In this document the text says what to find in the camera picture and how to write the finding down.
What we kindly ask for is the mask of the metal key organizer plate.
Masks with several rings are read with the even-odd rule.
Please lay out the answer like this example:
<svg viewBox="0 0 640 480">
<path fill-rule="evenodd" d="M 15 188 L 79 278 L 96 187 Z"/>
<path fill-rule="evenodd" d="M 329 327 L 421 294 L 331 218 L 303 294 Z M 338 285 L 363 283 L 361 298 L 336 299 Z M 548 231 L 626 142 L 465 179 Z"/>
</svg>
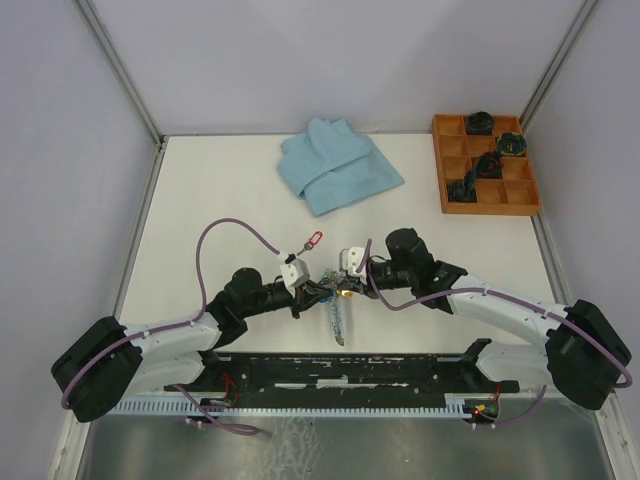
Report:
<svg viewBox="0 0 640 480">
<path fill-rule="evenodd" d="M 320 280 L 320 284 L 328 287 L 331 291 L 331 295 L 328 299 L 324 300 L 324 303 L 326 303 L 329 308 L 330 323 L 334 339 L 341 347 L 345 346 L 345 336 L 340 309 L 340 298 L 342 297 L 342 294 L 339 284 L 344 279 L 345 275 L 342 272 L 327 268 Z"/>
</svg>

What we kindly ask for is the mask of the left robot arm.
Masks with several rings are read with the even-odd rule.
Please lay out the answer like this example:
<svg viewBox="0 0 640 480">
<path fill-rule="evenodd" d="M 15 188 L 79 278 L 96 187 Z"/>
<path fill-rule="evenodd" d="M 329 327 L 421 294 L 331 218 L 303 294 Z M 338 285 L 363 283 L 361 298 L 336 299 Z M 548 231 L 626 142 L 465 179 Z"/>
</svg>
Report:
<svg viewBox="0 0 640 480">
<path fill-rule="evenodd" d="M 221 366 L 203 355 L 246 333 L 247 318 L 281 309 L 299 317 L 329 295 L 327 286 L 298 279 L 290 270 L 263 283 L 257 270 L 243 268 L 194 319 L 126 327 L 113 316 L 103 317 L 51 368 L 61 406 L 87 423 L 132 395 L 174 384 L 212 389 Z"/>
</svg>

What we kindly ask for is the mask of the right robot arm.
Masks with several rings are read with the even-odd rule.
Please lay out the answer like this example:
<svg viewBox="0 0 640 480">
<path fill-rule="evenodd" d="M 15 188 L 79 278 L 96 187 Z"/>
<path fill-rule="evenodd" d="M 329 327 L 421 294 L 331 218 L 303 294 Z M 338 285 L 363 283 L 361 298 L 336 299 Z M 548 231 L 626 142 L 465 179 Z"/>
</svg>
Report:
<svg viewBox="0 0 640 480">
<path fill-rule="evenodd" d="M 389 257 L 381 261 L 374 260 L 369 245 L 340 252 L 342 289 L 377 300 L 385 290 L 407 289 L 412 298 L 399 310 L 422 305 L 521 339 L 519 345 L 481 341 L 478 352 L 458 368 L 467 389 L 522 381 L 551 386 L 573 403 L 598 410 L 614 390 L 632 385 L 631 353 L 595 304 L 548 303 L 495 287 L 435 259 L 412 228 L 391 232 L 385 244 Z"/>
</svg>

